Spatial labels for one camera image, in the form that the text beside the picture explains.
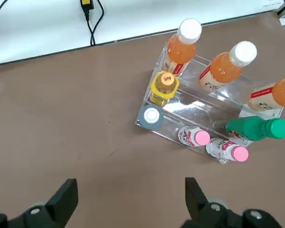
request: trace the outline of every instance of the green bottle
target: green bottle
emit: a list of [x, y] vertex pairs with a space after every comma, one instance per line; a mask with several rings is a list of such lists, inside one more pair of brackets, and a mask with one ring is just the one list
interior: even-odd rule
[[231, 137], [244, 138], [251, 141], [262, 140], [266, 137], [285, 138], [285, 120], [274, 118], [264, 120], [258, 116], [242, 117], [230, 120], [226, 130]]

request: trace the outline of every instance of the white wall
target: white wall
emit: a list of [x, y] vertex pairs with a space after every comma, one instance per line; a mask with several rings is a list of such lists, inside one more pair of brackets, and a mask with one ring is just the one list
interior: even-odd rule
[[[283, 0], [101, 0], [105, 15], [96, 43], [176, 29], [189, 17], [201, 23], [277, 9]], [[95, 0], [92, 25], [101, 9]], [[79, 0], [8, 0], [0, 11], [0, 63], [89, 46]]]

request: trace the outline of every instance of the white bottle cap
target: white bottle cap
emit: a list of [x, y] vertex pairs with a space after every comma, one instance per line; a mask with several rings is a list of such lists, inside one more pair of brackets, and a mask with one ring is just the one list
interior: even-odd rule
[[143, 117], [147, 123], [154, 124], [159, 120], [160, 113], [155, 108], [148, 108], [144, 112]]
[[186, 44], [194, 44], [200, 38], [200, 34], [201, 24], [193, 18], [185, 19], [177, 30], [177, 36]]
[[230, 50], [229, 56], [234, 65], [244, 67], [257, 57], [257, 49], [250, 41], [241, 41]]

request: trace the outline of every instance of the red label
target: red label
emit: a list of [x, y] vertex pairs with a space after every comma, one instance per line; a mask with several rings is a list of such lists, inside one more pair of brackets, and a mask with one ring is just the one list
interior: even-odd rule
[[262, 89], [260, 91], [256, 91], [254, 93], [251, 94], [251, 97], [250, 98], [255, 98], [255, 97], [258, 97], [258, 96], [263, 96], [263, 95], [266, 95], [266, 94], [270, 94], [272, 93], [272, 87], [270, 88], [266, 88], [266, 89]]
[[178, 64], [176, 65], [174, 71], [173, 71], [173, 74], [176, 75], [178, 74], [180, 71], [181, 71], [181, 68], [183, 67], [183, 64]]
[[200, 74], [199, 78], [202, 79], [210, 71], [210, 65]]
[[188, 134], [187, 134], [187, 136], [185, 136], [186, 137], [186, 140], [191, 144], [191, 146], [195, 146], [194, 144], [193, 144], [193, 142], [191, 141], [191, 132], [188, 132]]
[[232, 145], [232, 144], [235, 144], [234, 142], [227, 142], [226, 144], [224, 144], [224, 145], [222, 145], [222, 150], [226, 150], [227, 149], [227, 147], [229, 147], [230, 145]]

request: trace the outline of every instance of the bottle label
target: bottle label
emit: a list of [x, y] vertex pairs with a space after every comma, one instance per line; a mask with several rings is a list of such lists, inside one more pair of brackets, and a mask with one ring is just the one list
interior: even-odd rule
[[254, 107], [256, 107], [258, 110], [271, 110], [276, 108], [283, 108], [281, 105], [279, 105], [272, 96], [272, 89], [275, 83], [266, 85], [262, 88], [255, 89], [250, 98], [251, 103]]
[[230, 130], [228, 132], [229, 136], [231, 138], [234, 138], [234, 139], [240, 139], [240, 140], [251, 140], [249, 139], [247, 136], [245, 135], [241, 135], [240, 133], [236, 132], [235, 130]]
[[210, 65], [200, 74], [199, 79], [200, 86], [209, 92], [214, 92], [227, 84], [218, 82], [213, 78], [210, 72]]
[[227, 140], [214, 139], [206, 146], [207, 152], [216, 158], [229, 160], [227, 154], [234, 148], [236, 143]]
[[163, 61], [163, 69], [165, 71], [168, 71], [168, 72], [174, 74], [174, 75], [177, 75], [177, 74], [182, 73], [185, 70], [185, 68], [187, 67], [188, 64], [189, 63], [177, 64], [176, 62], [173, 62], [169, 58], [168, 54], [166, 54], [166, 57], [165, 57], [165, 59]]
[[184, 128], [179, 132], [179, 140], [187, 146], [196, 146], [191, 140], [191, 133], [190, 129]]

